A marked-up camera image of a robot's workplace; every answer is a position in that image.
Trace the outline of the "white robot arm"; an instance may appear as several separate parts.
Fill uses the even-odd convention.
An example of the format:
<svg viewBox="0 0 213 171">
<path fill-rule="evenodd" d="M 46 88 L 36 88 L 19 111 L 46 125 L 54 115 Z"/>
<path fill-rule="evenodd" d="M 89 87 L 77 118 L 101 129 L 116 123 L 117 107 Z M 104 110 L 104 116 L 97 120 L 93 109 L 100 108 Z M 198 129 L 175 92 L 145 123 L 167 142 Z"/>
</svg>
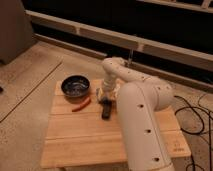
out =
<svg viewBox="0 0 213 171">
<path fill-rule="evenodd" d="M 117 78 L 124 81 L 116 107 L 129 169 L 175 171 L 155 117 L 155 111 L 171 104 L 172 87 L 159 77 L 127 68 L 122 58 L 106 58 L 102 67 L 106 73 L 102 82 L 105 94 L 115 89 Z"/>
</svg>

